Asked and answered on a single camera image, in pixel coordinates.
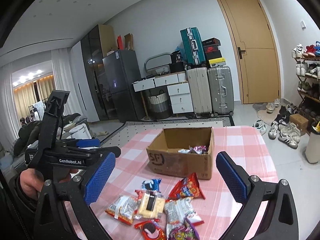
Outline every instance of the hand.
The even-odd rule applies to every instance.
[[[77,169],[70,169],[70,173],[77,173]],[[59,181],[67,182],[71,180],[70,173],[68,176]],[[30,198],[38,200],[38,192],[41,192],[44,184],[43,177],[35,169],[26,169],[20,174],[20,185],[23,192]]]

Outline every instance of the desk leg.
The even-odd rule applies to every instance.
[[[147,119],[147,120],[150,120],[150,117],[149,117],[149,114],[148,114],[148,110],[147,110],[147,107],[146,107],[146,103],[145,103],[145,101],[144,101],[144,96],[143,96],[142,91],[140,91],[140,95],[141,95],[141,99],[142,99],[144,111],[146,112],[146,119]]]

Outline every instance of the curtain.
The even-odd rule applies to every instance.
[[[12,68],[12,63],[0,67],[0,142],[5,150],[10,150],[21,127],[13,101]]]
[[[44,99],[48,98],[50,96],[52,90],[55,89],[53,75],[49,75],[44,78],[40,78],[36,81],[36,83],[37,83],[38,94],[39,94],[40,100],[44,100]]]
[[[18,119],[30,115],[29,106],[37,102],[33,82],[23,85],[13,91]]]
[[[63,114],[83,114],[72,79],[68,50],[54,49],[51,51],[51,56],[56,89],[70,91],[68,101],[64,106]]]

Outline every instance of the metal screw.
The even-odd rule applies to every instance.
[[[73,181],[78,182],[79,180],[81,180],[81,176],[76,175],[72,178]]]
[[[44,185],[45,186],[49,186],[51,184],[51,180],[50,179],[47,179],[45,182],[44,182]]]
[[[251,176],[251,179],[252,179],[254,182],[259,181],[259,177],[258,177],[257,175],[252,175],[252,176]]]
[[[287,185],[288,185],[288,182],[287,182],[285,179],[281,179],[281,183],[282,183],[282,185],[284,185],[284,186],[287,186]]]

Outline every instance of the white sheer curtain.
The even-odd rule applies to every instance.
[[[54,49],[51,51],[51,56],[56,89],[70,91],[68,101],[64,106],[64,114],[82,114],[72,79],[68,49]]]
[[[21,128],[13,101],[12,63],[0,67],[0,141],[9,150]]]

